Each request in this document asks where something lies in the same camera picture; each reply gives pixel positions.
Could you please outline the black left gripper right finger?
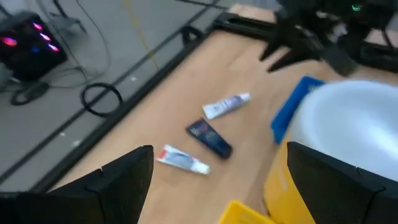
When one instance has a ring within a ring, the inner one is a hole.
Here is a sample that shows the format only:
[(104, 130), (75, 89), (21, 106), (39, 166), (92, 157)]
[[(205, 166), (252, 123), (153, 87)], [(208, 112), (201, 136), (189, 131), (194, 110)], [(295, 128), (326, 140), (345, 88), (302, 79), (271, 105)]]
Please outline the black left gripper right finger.
[(316, 223), (397, 224), (397, 182), (287, 143), (292, 180)]

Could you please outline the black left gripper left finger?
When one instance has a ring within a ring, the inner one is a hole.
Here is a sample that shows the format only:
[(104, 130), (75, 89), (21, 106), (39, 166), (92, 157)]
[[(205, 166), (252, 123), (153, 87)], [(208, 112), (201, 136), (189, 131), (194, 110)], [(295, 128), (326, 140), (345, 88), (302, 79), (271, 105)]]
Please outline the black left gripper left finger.
[(137, 223), (153, 168), (147, 145), (48, 193), (3, 192), (1, 223)]

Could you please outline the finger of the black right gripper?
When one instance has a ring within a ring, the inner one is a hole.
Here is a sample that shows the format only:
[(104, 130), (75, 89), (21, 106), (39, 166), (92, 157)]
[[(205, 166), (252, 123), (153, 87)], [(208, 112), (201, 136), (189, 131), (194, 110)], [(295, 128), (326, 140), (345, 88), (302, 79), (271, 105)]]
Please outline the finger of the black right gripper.
[(280, 59), (276, 60), (268, 69), (269, 73), (278, 71), (284, 67), (291, 66), (295, 63), (304, 62), (306, 60), (321, 60), (318, 53), (311, 50), (295, 50), (291, 49), (286, 54), (281, 56)]
[(298, 36), (299, 31), (295, 28), (295, 23), (292, 19), (277, 19), (275, 29), (259, 60), (264, 61), (283, 45), (292, 45), (298, 39)]

